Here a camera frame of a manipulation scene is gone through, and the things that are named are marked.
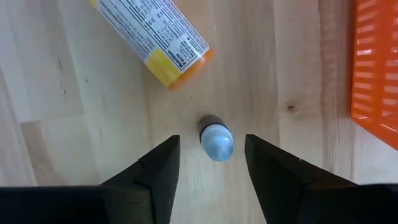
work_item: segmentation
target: wooden table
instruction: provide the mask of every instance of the wooden table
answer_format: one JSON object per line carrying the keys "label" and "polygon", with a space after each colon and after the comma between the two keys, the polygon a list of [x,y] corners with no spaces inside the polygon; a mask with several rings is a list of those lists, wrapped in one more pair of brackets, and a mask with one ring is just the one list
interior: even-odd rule
{"label": "wooden table", "polygon": [[[398,182],[398,152],[349,118],[350,1],[176,0],[216,57],[177,92],[88,1],[0,1],[0,184],[99,184],[182,138],[172,223],[264,223],[244,158],[258,136],[357,183]],[[225,163],[197,120],[222,117]]]}

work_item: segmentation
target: white label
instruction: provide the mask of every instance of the white label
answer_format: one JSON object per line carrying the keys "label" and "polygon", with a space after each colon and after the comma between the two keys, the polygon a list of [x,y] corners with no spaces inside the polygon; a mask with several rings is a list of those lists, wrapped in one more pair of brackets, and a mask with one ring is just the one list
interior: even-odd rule
{"label": "white label", "polygon": [[143,62],[161,49],[183,73],[210,49],[171,0],[99,0],[97,4]]}

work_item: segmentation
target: orange basket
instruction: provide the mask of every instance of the orange basket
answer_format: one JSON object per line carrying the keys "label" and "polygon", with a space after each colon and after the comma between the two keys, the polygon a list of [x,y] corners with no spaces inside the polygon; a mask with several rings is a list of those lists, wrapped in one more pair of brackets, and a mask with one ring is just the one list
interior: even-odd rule
{"label": "orange basket", "polygon": [[356,0],[351,116],[398,149],[398,0]]}

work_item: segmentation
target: pill bottle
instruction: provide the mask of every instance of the pill bottle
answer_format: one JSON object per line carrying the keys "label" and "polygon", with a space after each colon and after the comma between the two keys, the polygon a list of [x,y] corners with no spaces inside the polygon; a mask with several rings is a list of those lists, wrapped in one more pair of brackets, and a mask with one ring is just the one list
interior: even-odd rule
{"label": "pill bottle", "polygon": [[169,90],[178,89],[214,56],[171,0],[90,0]]}

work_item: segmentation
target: yellow label stripe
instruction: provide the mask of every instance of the yellow label stripe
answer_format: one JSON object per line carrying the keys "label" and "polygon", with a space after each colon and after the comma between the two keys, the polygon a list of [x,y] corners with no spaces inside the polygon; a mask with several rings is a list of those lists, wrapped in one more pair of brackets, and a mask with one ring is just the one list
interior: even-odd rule
{"label": "yellow label stripe", "polygon": [[160,49],[156,49],[152,53],[146,65],[165,86],[169,86],[181,75],[180,70]]}
{"label": "yellow label stripe", "polygon": [[90,0],[90,3],[93,7],[97,7],[97,0]]}

